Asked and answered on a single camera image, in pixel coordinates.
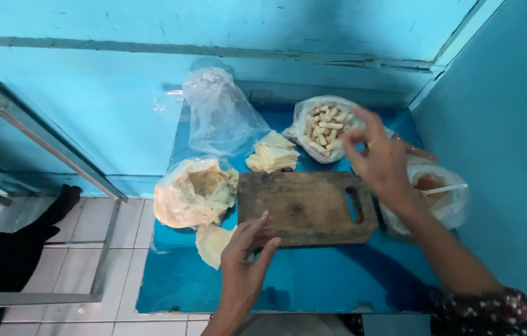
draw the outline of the plastic spoon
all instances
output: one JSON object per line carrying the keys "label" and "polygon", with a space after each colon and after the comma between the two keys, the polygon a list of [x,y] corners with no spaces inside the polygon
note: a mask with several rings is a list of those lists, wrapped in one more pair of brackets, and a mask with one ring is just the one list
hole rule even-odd
{"label": "plastic spoon", "polygon": [[450,185],[448,187],[442,187],[442,188],[437,188],[437,189],[432,189],[432,190],[420,190],[420,191],[424,193],[425,195],[431,195],[431,194],[443,193],[445,191],[450,191],[450,190],[462,189],[466,187],[468,187],[468,185],[465,183],[465,184]]}

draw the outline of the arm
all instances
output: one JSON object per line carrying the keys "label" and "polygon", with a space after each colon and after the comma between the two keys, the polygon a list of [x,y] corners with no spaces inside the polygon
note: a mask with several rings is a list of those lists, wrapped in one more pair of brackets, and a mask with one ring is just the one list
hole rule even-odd
{"label": "arm", "polygon": [[[230,336],[236,332],[257,301],[265,273],[281,243],[267,228],[266,211],[259,219],[239,224],[222,252],[222,297],[214,317],[201,336]],[[247,260],[263,246],[254,263]]]}
{"label": "arm", "polygon": [[[342,136],[346,156],[380,201],[407,226],[442,284],[454,294],[501,291],[502,285],[422,204],[409,183],[401,144],[388,139],[376,114],[359,106],[364,130]],[[357,143],[367,146],[357,152]]]}

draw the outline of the white tile floor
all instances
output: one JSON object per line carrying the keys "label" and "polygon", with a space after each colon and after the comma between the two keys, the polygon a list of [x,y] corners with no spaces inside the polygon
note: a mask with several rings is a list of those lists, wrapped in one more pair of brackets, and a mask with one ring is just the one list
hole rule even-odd
{"label": "white tile floor", "polygon": [[[34,221],[54,198],[18,198],[0,206],[0,231],[13,232]],[[113,200],[82,198],[58,224],[51,241],[103,240]],[[143,267],[152,238],[153,200],[131,199],[120,207],[112,240],[103,301],[88,304],[16,307],[7,310],[0,336],[197,336],[209,315],[135,312]],[[88,293],[100,249],[44,248],[24,292]]]}

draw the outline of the black cloth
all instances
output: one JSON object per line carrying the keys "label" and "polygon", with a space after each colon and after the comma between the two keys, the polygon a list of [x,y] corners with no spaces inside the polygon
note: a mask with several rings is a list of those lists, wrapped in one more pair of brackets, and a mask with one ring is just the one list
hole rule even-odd
{"label": "black cloth", "polygon": [[[15,233],[0,233],[0,292],[20,292],[33,275],[43,243],[60,229],[54,224],[79,202],[78,187],[63,186],[63,192],[35,222]],[[0,323],[6,309],[0,308]]]}

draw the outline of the wooden cutting board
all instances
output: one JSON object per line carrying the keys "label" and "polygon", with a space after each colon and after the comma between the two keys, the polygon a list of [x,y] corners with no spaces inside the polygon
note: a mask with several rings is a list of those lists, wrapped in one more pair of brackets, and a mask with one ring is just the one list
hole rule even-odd
{"label": "wooden cutting board", "polygon": [[365,243],[378,227],[371,191],[349,172],[241,173],[238,223],[265,210],[283,247]]}

